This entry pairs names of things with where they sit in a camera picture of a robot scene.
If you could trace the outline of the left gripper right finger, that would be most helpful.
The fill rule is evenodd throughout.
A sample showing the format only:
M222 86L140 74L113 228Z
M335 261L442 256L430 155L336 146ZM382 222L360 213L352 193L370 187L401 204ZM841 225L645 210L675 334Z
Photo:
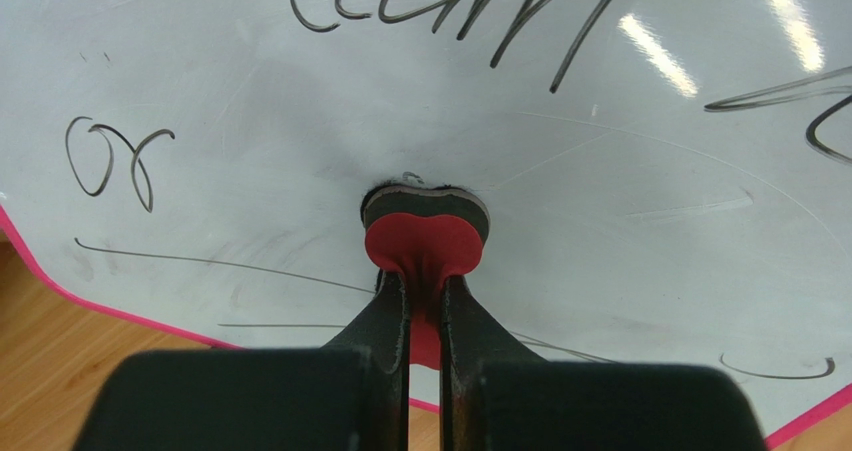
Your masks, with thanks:
M460 276L441 296L445 450L762 450L751 406L708 367L549 361Z

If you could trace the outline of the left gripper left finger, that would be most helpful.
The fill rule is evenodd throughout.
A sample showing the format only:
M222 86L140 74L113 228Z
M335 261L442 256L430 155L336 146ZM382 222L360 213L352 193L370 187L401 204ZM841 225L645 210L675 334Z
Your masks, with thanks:
M410 312L402 278L318 348L132 355L102 386L78 450L403 450Z

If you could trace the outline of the red bone shaped eraser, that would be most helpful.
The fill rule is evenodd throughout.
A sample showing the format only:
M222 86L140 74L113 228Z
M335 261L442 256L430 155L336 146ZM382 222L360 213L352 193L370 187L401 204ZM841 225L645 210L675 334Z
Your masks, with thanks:
M440 301L446 281L481 262L490 215L473 193L453 186L380 184L364 196L365 251L385 272L401 276L411 305L410 362L441 364Z

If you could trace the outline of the pink framed whiteboard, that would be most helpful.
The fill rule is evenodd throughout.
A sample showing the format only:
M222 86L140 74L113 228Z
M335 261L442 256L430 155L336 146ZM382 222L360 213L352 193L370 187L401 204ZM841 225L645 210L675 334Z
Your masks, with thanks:
M851 0L1 0L1 227L83 306L321 345L387 181L485 203L547 358L720 369L770 446L851 401Z

